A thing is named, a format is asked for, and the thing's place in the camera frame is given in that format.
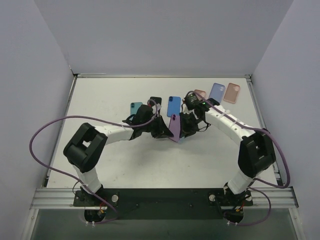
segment peach phone case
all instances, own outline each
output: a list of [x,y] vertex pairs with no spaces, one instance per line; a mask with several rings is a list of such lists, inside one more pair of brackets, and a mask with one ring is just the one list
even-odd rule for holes
[[205,91],[198,90],[198,89],[196,89],[196,90],[194,90],[194,91],[195,91],[197,94],[200,94],[202,97],[207,98],[207,94],[206,94]]
[[235,104],[237,102],[239,92],[240,86],[230,82],[225,91],[223,100],[228,103]]

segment pink phone case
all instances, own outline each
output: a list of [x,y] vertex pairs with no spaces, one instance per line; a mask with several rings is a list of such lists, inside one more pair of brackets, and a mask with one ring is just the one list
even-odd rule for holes
[[172,114],[169,123],[169,130],[173,133],[173,137],[169,137],[174,142],[179,142],[180,139],[180,116]]
[[237,102],[239,92],[240,86],[230,82],[225,91],[223,100],[228,103],[235,104]]
[[198,90],[198,89],[196,89],[196,90],[194,90],[197,94],[200,94],[202,97],[204,97],[205,99],[207,98],[207,94],[206,94],[206,92],[205,91],[202,91],[202,90]]

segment metal frame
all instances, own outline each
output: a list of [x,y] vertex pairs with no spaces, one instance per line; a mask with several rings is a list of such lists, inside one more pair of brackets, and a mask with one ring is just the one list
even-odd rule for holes
[[[72,95],[75,89],[75,85],[77,82],[77,78],[199,78],[199,76],[164,76],[164,75],[107,75],[107,74],[79,74],[76,75],[73,79],[73,83],[70,89],[69,98],[67,102],[67,106],[65,109],[65,115],[68,112],[70,101],[72,99]],[[201,78],[246,78],[249,91],[253,100],[253,104],[258,116],[258,120],[260,125],[264,128],[265,122],[263,120],[260,108],[257,103],[257,99],[255,96],[255,92],[253,89],[252,81],[251,81],[251,75],[242,75],[242,76],[201,76]],[[62,129],[63,129],[64,122],[61,124],[61,128],[58,134],[58,138],[56,141],[61,137]],[[54,158],[54,155],[57,151],[57,145],[54,148],[52,158]],[[276,174],[277,180],[281,179],[279,174],[278,165],[275,163],[274,165],[274,172]],[[270,198],[272,208],[278,208],[278,209],[289,209],[292,224],[294,226],[297,239],[298,240],[305,240],[305,234],[303,232],[302,223],[300,221],[300,216],[298,212],[298,203],[297,199],[294,193],[293,188],[287,188],[287,189],[278,189],[278,188],[272,188],[272,187],[266,187],[266,188],[258,188],[259,190],[266,193],[266,195]],[[267,199],[261,195],[258,192],[252,191],[252,200],[253,200],[253,206],[245,207],[250,209],[266,209],[269,207]],[[22,233],[22,240],[29,240],[32,236],[33,229],[35,227],[38,211],[40,209],[84,209],[84,210],[92,210],[92,209],[98,209],[98,207],[74,207],[75,195],[73,194],[72,190],[70,188],[40,188],[36,189],[29,215],[27,217],[27,222],[24,226],[24,231]]]
[[22,235],[21,235],[21,240],[31,239],[32,232],[34,231],[34,227],[36,224],[38,212],[39,212],[39,209],[30,209],[28,217],[26,219],[26,223],[24,225]]
[[[292,188],[257,188],[263,191],[270,198],[272,208],[287,209],[296,208],[298,203]],[[250,209],[266,209],[269,207],[268,201],[262,194],[252,191],[253,206]],[[99,209],[99,207],[74,207],[75,195],[70,188],[40,188],[35,191],[31,209]]]
[[289,208],[289,213],[291,216],[292,224],[295,230],[295,234],[298,240],[307,240],[304,229],[302,227],[302,222],[300,220],[300,215],[298,209]]

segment black mounting bracket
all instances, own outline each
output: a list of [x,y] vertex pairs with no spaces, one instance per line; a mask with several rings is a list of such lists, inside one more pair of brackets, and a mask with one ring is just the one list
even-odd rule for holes
[[[97,194],[112,204],[123,220],[210,220],[222,219],[221,207],[233,207],[223,188],[101,188]],[[245,206],[252,206],[247,198]],[[101,201],[86,191],[75,193],[74,207],[98,207]],[[114,218],[112,209],[107,218]]]

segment screw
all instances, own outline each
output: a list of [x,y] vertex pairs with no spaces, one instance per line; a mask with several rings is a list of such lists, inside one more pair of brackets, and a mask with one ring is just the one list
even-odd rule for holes
[[111,197],[111,201],[114,202],[114,203],[118,202],[118,200],[119,200],[118,195],[113,195],[113,196]]
[[215,195],[211,194],[211,195],[209,196],[209,200],[210,200],[211,202],[214,202],[215,199],[216,199],[216,196],[215,196]]

